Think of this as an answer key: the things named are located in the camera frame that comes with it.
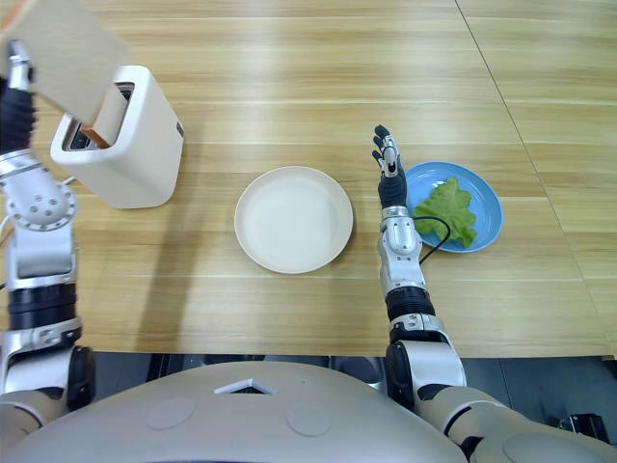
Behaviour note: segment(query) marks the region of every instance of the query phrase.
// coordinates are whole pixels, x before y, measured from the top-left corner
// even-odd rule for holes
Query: black cable
[[[427,260],[431,254],[433,254],[435,251],[437,251],[438,249],[440,249],[443,244],[445,243],[445,241],[447,241],[448,239],[450,239],[450,234],[452,233],[452,229],[450,228],[449,225],[447,225],[447,222],[444,221],[444,219],[441,219],[440,217],[435,217],[434,215],[422,215],[419,217],[413,217],[414,220],[426,220],[426,219],[430,219],[430,220],[437,220],[438,222],[441,222],[442,224],[445,225],[445,228],[447,229],[447,233],[445,234],[445,238],[440,241],[437,246],[435,246],[433,249],[431,249],[426,256],[424,256],[422,259],[420,259],[420,265],[422,265],[422,263]]]

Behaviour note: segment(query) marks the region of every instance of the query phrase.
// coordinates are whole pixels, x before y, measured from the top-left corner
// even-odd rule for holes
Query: blue plate
[[[440,249],[450,253],[473,253],[490,246],[501,233],[501,204],[491,185],[477,173],[451,162],[434,161],[417,164],[407,171],[406,176],[407,204],[412,213],[415,206],[431,196],[433,188],[445,183],[449,177],[456,177],[459,188],[471,193],[469,210],[476,216],[473,229],[478,235],[468,248],[464,248],[458,240],[448,240]],[[421,237],[429,246],[435,247],[440,242],[434,231]]]

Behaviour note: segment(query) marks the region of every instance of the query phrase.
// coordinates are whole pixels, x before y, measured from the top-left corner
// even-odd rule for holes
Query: white plate
[[[304,273],[333,260],[354,225],[345,190],[309,167],[281,167],[256,178],[235,209],[235,235],[259,265]]]

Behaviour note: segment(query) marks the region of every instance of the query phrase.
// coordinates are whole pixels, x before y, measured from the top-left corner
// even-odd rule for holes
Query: wooden table
[[[114,210],[75,183],[85,344],[383,355],[370,156],[383,123],[407,166],[464,164],[501,198],[496,244],[424,266],[463,356],[617,352],[615,5],[88,3],[152,70],[186,144],[161,207]],[[59,118],[40,103],[40,153]],[[259,267],[233,232],[243,189],[285,165],[336,178],[355,210],[342,255],[306,275]]]

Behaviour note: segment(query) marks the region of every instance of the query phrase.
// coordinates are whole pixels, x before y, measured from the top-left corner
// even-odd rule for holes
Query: green lettuce
[[[460,190],[458,180],[451,177],[435,188],[428,200],[414,209],[414,216],[434,215],[444,219],[452,230],[449,240],[458,239],[463,247],[468,248],[478,235],[471,227],[476,217],[469,212],[469,203],[469,191]],[[447,233],[445,226],[437,220],[418,220],[416,230],[422,234],[435,232],[440,239],[444,239]]]

